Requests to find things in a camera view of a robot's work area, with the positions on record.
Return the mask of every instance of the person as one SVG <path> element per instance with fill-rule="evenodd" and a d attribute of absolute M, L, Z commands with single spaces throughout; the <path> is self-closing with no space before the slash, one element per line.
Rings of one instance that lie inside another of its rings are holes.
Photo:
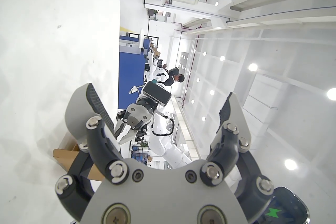
<path fill-rule="evenodd" d="M 170 69 L 167 71 L 169 78 L 166 81 L 159 81 L 161 82 L 164 86 L 171 86 L 173 85 L 174 82 L 183 82 L 185 80 L 185 77 L 183 74 L 180 74 L 180 71 L 177 67 Z"/>

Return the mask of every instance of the metal screw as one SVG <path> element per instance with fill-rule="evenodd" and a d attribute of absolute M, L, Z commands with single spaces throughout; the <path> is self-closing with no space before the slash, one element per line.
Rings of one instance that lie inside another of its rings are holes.
<path fill-rule="evenodd" d="M 259 189 L 259 191 L 263 193 L 264 195 L 270 196 L 273 194 L 274 185 L 271 181 L 267 179 L 262 179 L 261 177 L 257 177 L 256 184 L 257 184 L 257 188 Z"/>
<path fill-rule="evenodd" d="M 262 179 L 259 185 L 260 185 L 260 188 L 263 190 L 266 190 L 266 191 L 272 190 L 272 183 L 268 180 Z"/>
<path fill-rule="evenodd" d="M 108 169 L 111 170 L 111 182 L 114 184 L 120 184 L 128 177 L 128 167 L 122 160 L 113 162 Z"/>
<path fill-rule="evenodd" d="M 55 184 L 55 191 L 58 195 L 62 195 L 63 191 L 66 190 L 70 185 L 72 185 L 72 177 L 69 175 L 64 175 L 59 178 Z"/>
<path fill-rule="evenodd" d="M 114 178 L 120 178 L 123 172 L 123 167 L 120 164 L 116 164 L 111 169 L 111 176 Z"/>
<path fill-rule="evenodd" d="M 141 169 L 137 169 L 133 172 L 132 179 L 136 183 L 140 182 L 144 178 L 144 173 Z"/>
<path fill-rule="evenodd" d="M 128 208 L 122 204 L 109 207 L 102 219 L 103 224 L 129 224 L 131 215 Z"/>
<path fill-rule="evenodd" d="M 94 116 L 91 117 L 88 121 L 86 121 L 86 128 L 87 129 L 95 129 L 98 124 L 99 124 L 99 120 L 101 120 L 102 118 L 100 116 Z"/>
<path fill-rule="evenodd" d="M 234 135 L 239 134 L 238 127 L 232 123 L 228 123 L 228 130 L 232 132 Z"/>
<path fill-rule="evenodd" d="M 215 180 L 219 178 L 219 171 L 215 168 L 215 166 L 210 165 L 207 167 L 207 176 L 211 180 Z"/>
<path fill-rule="evenodd" d="M 246 138 L 242 137 L 242 138 L 239 140 L 239 145 L 240 145 L 240 146 L 243 146 L 243 147 L 247 147 L 247 146 L 249 146 L 249 143 L 248 143 L 248 141 L 247 141 Z"/>
<path fill-rule="evenodd" d="M 225 224 L 223 212 L 212 205 L 203 207 L 198 213 L 197 220 L 199 224 Z"/>
<path fill-rule="evenodd" d="M 196 182 L 196 180 L 197 180 L 196 173 L 194 171 L 192 171 L 192 170 L 188 170 L 186 172 L 186 180 L 189 183 L 191 183 L 191 184 L 193 184 L 194 182 Z"/>

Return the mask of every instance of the black cable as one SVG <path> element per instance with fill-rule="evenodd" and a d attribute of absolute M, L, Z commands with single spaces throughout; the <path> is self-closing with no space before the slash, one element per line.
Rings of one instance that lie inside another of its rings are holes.
<path fill-rule="evenodd" d="M 173 127 L 171 128 L 171 133 L 169 133 L 169 134 L 164 134 L 164 135 L 156 134 L 156 133 L 154 132 L 154 130 L 153 130 L 153 124 L 151 125 L 151 132 L 152 132 L 154 135 L 156 135 L 156 136 L 166 136 L 166 135 L 171 135 L 171 134 L 173 133 L 173 131 L 174 131 L 175 123 L 174 123 L 174 119 L 173 119 L 173 118 L 170 118 L 170 121 L 173 123 Z"/>

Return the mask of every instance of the potted plant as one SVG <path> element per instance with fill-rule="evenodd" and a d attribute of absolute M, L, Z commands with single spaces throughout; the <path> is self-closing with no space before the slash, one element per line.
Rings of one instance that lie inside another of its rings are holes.
<path fill-rule="evenodd" d="M 155 21 L 157 21 L 156 19 L 156 14 L 159 13 L 157 10 L 154 10 L 154 15 L 155 15 Z"/>

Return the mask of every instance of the humanoid robot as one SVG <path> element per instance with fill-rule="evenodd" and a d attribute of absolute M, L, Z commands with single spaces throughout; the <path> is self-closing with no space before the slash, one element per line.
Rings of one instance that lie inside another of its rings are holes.
<path fill-rule="evenodd" d="M 234 93 L 220 111 L 219 128 L 206 160 L 180 159 L 181 152 L 163 140 L 151 144 L 157 146 L 155 152 L 171 160 L 172 171 L 122 158 L 116 138 L 125 126 L 135 136 L 154 121 L 150 142 L 155 137 L 167 138 L 169 133 L 158 119 L 167 117 L 160 108 L 170 97 L 164 88 L 148 82 L 136 103 L 118 114 L 114 128 L 92 84 L 74 92 L 65 120 L 80 151 L 68 173 L 57 181 L 55 191 L 64 208 L 81 224 L 250 224 L 265 211 L 274 186 L 249 152 L 251 135 Z M 108 137 L 108 130 L 114 136 Z M 93 163 L 105 176 L 96 192 L 87 179 Z M 242 179 L 232 193 L 224 178 L 235 165 Z M 139 203 L 136 196 L 146 200 Z"/>

